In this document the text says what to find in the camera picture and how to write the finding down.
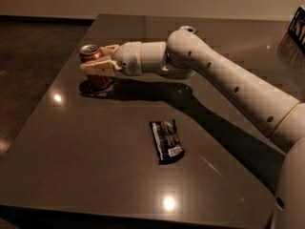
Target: beige wall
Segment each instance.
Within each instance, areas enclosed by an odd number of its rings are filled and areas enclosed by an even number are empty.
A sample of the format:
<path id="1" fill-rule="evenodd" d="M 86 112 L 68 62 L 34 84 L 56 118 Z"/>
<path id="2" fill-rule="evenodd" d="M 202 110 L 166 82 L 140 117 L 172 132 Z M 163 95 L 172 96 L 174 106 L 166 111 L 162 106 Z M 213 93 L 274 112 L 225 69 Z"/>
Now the beige wall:
<path id="1" fill-rule="evenodd" d="M 98 13 L 291 20 L 305 0 L 0 0 L 0 14 L 95 18 Z"/>

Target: white robotic arm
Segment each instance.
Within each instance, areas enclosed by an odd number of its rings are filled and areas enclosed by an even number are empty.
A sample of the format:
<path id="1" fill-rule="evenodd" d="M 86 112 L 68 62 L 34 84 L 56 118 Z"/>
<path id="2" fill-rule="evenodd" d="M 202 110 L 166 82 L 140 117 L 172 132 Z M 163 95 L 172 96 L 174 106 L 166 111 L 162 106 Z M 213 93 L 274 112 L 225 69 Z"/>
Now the white robotic arm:
<path id="1" fill-rule="evenodd" d="M 193 31 L 189 27 L 174 31 L 167 43 L 108 46 L 112 49 L 112 63 L 107 74 L 101 70 L 103 63 L 98 63 L 103 62 L 102 58 L 85 62 L 81 68 L 86 75 L 115 76 L 120 71 L 128 76 L 157 73 L 169 78 L 188 78 L 197 72 L 207 78 L 263 135 L 288 152 L 278 184 L 272 228 L 302 228 L 305 105 L 218 54 Z"/>

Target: table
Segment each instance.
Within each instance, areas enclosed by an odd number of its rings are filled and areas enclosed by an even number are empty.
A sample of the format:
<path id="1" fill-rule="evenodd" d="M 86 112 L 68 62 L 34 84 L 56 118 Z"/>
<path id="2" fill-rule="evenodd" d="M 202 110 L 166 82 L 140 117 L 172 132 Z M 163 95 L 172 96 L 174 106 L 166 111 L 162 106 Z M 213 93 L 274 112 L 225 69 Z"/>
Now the table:
<path id="1" fill-rule="evenodd" d="M 288 22 L 99 15 L 0 161 L 2 211 L 151 225 L 267 224 L 285 154 L 202 76 L 119 74 L 109 93 L 79 92 L 86 80 L 78 58 L 83 45 L 166 40 L 183 25 L 195 26 L 214 50 L 304 99 L 304 60 L 295 60 L 297 48 L 285 37 Z M 149 123 L 167 119 L 175 119 L 186 153 L 159 165 Z"/>

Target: red can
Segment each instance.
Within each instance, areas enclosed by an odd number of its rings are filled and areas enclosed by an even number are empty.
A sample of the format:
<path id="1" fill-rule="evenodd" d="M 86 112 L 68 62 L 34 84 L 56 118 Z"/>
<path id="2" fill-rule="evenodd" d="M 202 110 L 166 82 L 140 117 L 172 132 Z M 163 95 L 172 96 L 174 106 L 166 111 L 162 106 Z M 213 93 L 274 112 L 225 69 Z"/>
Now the red can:
<path id="1" fill-rule="evenodd" d="M 102 49 L 96 45 L 85 45 L 80 49 L 79 52 L 79 58 L 82 63 L 96 60 L 104 55 L 105 54 Z M 87 74 L 87 78 L 91 84 L 91 87 L 96 91 L 105 90 L 112 83 L 112 80 L 108 76 Z"/>

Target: black packet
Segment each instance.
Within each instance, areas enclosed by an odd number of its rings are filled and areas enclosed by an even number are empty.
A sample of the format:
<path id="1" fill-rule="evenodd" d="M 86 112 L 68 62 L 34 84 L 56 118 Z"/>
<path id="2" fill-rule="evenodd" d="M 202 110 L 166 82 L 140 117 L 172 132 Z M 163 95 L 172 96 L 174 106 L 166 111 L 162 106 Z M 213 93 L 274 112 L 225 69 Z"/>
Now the black packet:
<path id="1" fill-rule="evenodd" d="M 184 156 L 175 120 L 151 121 L 152 134 L 159 164 L 171 164 Z"/>

